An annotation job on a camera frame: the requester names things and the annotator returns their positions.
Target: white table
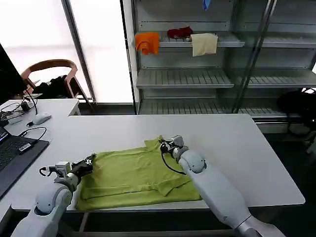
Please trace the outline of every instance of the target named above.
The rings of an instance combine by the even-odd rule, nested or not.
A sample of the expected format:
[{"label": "white table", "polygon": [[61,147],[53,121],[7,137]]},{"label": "white table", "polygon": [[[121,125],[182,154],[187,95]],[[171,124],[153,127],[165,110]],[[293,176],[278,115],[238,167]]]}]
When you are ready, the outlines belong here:
[{"label": "white table", "polygon": [[[92,152],[144,146],[158,135],[181,134],[186,145],[217,166],[243,194],[246,204],[303,204],[296,184],[248,115],[72,116],[53,130],[54,140],[8,195],[14,209],[29,209],[36,194],[54,177],[38,170],[61,160],[76,161]],[[69,210],[74,208],[74,200]],[[207,208],[204,201],[164,203],[125,209]]]},{"label": "white table", "polygon": [[[0,109],[8,106],[12,103],[21,103],[22,100],[9,100],[4,104],[0,105]],[[66,119],[68,116],[79,114],[78,109],[79,100],[78,99],[46,99],[38,100],[37,109],[39,114],[48,113],[52,115],[52,118],[46,121],[43,125],[48,128],[57,127],[61,120]],[[14,109],[17,105],[12,105],[4,111],[10,111]],[[35,109],[32,108],[30,111],[25,113],[21,118],[23,119],[20,122],[15,124],[8,124],[5,126],[5,129],[8,130],[13,135],[18,135],[25,129],[27,129],[26,124],[31,122],[35,116]]]},{"label": "white table", "polygon": [[[6,103],[0,105],[0,109],[12,104],[14,102],[21,102],[21,100],[9,100]],[[52,115],[52,118],[40,126],[47,127],[47,133],[43,136],[42,140],[51,141],[53,144],[53,138],[55,137],[54,130],[58,128],[64,121],[67,120],[67,117],[70,115],[78,114],[79,100],[78,99],[47,99],[47,100],[38,100],[37,108],[38,113],[49,113]],[[26,124],[32,121],[32,118],[35,116],[35,109],[31,109],[27,114],[23,115],[23,120],[16,124],[8,124],[5,126],[11,134],[18,135],[22,131],[26,130]],[[38,138],[41,135],[42,131],[34,130],[30,131],[28,137]],[[33,165],[36,165],[38,161],[42,159],[40,156]],[[12,204],[12,200],[15,199],[17,195],[20,194],[20,186],[23,182],[22,180],[27,179],[27,174],[23,174],[22,177],[16,182],[16,184],[8,191],[8,193],[0,200],[0,220],[3,218],[4,214],[9,209]]]}]

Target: blue object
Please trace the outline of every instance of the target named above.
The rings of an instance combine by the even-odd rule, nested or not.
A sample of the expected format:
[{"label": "blue object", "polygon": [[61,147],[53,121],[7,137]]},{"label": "blue object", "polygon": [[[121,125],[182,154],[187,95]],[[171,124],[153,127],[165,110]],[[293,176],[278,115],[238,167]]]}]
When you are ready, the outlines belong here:
[{"label": "blue object", "polygon": [[203,9],[206,11],[211,3],[211,0],[203,0]]}]

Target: folded shirt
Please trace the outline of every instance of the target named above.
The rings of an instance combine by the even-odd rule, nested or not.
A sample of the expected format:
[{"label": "folded shirt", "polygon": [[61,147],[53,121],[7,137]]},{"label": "folded shirt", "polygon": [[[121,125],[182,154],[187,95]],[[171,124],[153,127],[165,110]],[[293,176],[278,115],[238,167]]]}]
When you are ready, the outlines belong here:
[{"label": "folded shirt", "polygon": [[[93,172],[82,179],[77,209],[199,200],[190,178],[165,166],[158,139],[145,141],[142,148],[97,154]],[[169,154],[164,157],[172,168],[181,170]]]}]

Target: metal shelf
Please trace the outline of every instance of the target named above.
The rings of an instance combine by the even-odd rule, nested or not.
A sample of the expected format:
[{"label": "metal shelf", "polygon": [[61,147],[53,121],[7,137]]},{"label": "metal shelf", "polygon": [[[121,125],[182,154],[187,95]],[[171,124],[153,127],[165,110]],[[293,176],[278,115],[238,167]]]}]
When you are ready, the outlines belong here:
[{"label": "metal shelf", "polygon": [[252,74],[248,88],[316,87],[316,74],[308,69],[256,69]]},{"label": "metal shelf", "polygon": [[[235,35],[230,32],[213,32],[218,35],[217,47],[243,47],[244,41],[239,40]],[[191,39],[172,39],[169,38],[167,32],[160,33],[160,47],[192,47]]]},{"label": "metal shelf", "polygon": [[181,69],[181,70],[140,70],[137,88],[232,88],[223,70]]},{"label": "metal shelf", "polygon": [[141,115],[190,115],[225,114],[216,99],[145,99],[141,103]]},{"label": "metal shelf", "polygon": [[[246,46],[253,46],[256,33],[243,34]],[[268,32],[263,48],[316,48],[316,34]]]},{"label": "metal shelf", "polygon": [[277,107],[277,99],[271,98],[245,98],[238,113],[248,114],[253,118],[286,118],[286,114]]}]

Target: black cable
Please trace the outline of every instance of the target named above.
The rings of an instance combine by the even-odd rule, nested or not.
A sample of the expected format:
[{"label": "black cable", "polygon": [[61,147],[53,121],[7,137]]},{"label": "black cable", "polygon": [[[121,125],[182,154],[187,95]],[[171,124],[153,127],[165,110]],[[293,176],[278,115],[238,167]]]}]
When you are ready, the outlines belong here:
[{"label": "black cable", "polygon": [[164,163],[169,169],[171,169],[172,171],[174,171],[174,172],[176,172],[176,173],[178,173],[178,174],[186,175],[185,172],[178,171],[178,170],[175,170],[175,169],[171,168],[171,167],[166,163],[166,161],[164,160],[163,153],[161,153],[161,158],[162,158],[162,160],[163,160],[163,163]]},{"label": "black cable", "polygon": [[25,113],[22,113],[22,114],[20,114],[20,115],[18,115],[18,116],[15,116],[15,117],[12,117],[12,118],[6,118],[6,119],[2,119],[3,117],[1,117],[0,120],[1,120],[1,121],[8,121],[8,120],[10,120],[10,119],[15,119],[15,118],[21,117],[21,116],[24,115],[24,114],[25,114]]},{"label": "black cable", "polygon": [[[18,104],[19,106],[18,106],[18,107],[16,107],[15,109],[11,110],[11,111],[3,111],[4,109],[6,109],[6,108],[10,107],[11,105],[15,105],[15,104]],[[14,102],[14,103],[12,103],[12,104],[9,104],[9,105],[7,105],[7,106],[3,107],[3,108],[0,110],[0,112],[5,112],[5,113],[14,113],[14,112],[15,112],[15,110],[16,110],[17,108],[19,108],[19,107],[20,107],[20,103],[18,103],[18,102]]]},{"label": "black cable", "polygon": [[35,103],[33,97],[32,97],[31,94],[28,92],[28,90],[26,90],[26,92],[28,93],[28,95],[30,96],[30,98],[31,98],[31,100],[32,100],[32,102],[33,102],[33,104],[34,104],[34,107],[35,107],[35,114],[37,115],[37,114],[38,114],[38,108],[37,108],[37,106],[36,106],[37,101],[36,101],[36,103]]},{"label": "black cable", "polygon": [[45,135],[45,133],[46,133],[46,131],[47,131],[47,128],[46,128],[46,127],[34,127],[34,128],[26,129],[25,131],[23,131],[23,132],[20,133],[19,137],[25,136],[25,135],[28,133],[28,131],[30,131],[30,130],[35,130],[35,129],[39,129],[39,128],[43,128],[43,129],[45,129],[45,130],[44,130],[43,134],[42,134],[38,139],[36,139],[35,141],[33,141],[33,142],[31,143],[32,145],[34,145],[35,143],[37,143],[37,142]]}]

